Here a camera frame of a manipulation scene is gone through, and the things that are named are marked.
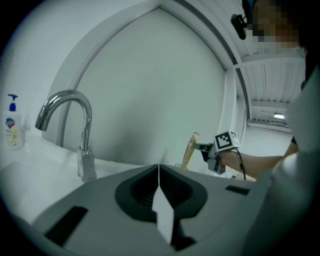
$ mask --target ceiling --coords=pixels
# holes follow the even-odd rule
[[[277,48],[272,43],[257,42],[247,32],[238,37],[231,24],[233,14],[242,14],[242,0],[198,0],[223,24],[241,56],[240,69],[249,100],[248,124],[290,133],[285,121],[274,119],[284,113],[300,94],[305,79],[305,52],[302,49]]]

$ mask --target black rectangular slot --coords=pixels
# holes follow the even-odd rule
[[[46,234],[45,237],[63,246],[71,233],[86,215],[88,209],[81,206],[72,207]]]
[[[238,187],[238,186],[232,186],[232,185],[227,186],[225,189],[226,190],[230,190],[232,192],[236,192],[238,194],[245,195],[245,196],[248,195],[248,193],[250,191],[250,189],[243,188],[243,187]]]

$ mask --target black cable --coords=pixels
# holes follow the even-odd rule
[[[240,154],[240,152],[239,152],[239,150],[238,150],[237,148],[235,148],[235,150],[237,151],[238,156],[239,156],[239,158],[240,158],[240,169],[241,169],[242,172],[243,172],[243,179],[246,180],[246,179],[247,179],[247,178],[246,178],[246,171],[245,171],[244,163],[242,162],[241,154]]]

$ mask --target person's arm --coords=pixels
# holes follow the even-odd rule
[[[279,161],[297,151],[297,145],[291,143],[284,156],[252,156],[241,153],[245,174],[256,179],[262,171],[273,168]],[[236,152],[222,151],[219,153],[218,157],[222,165],[229,166],[238,172],[242,172],[240,169],[240,159]]]

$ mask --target chrome faucet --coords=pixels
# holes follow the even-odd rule
[[[37,117],[35,127],[46,131],[53,112],[62,103],[68,101],[78,102],[83,109],[83,126],[80,146],[77,148],[78,175],[83,182],[97,178],[95,172],[95,156],[88,147],[89,133],[92,121],[92,110],[89,100],[78,90],[62,90],[47,99]]]

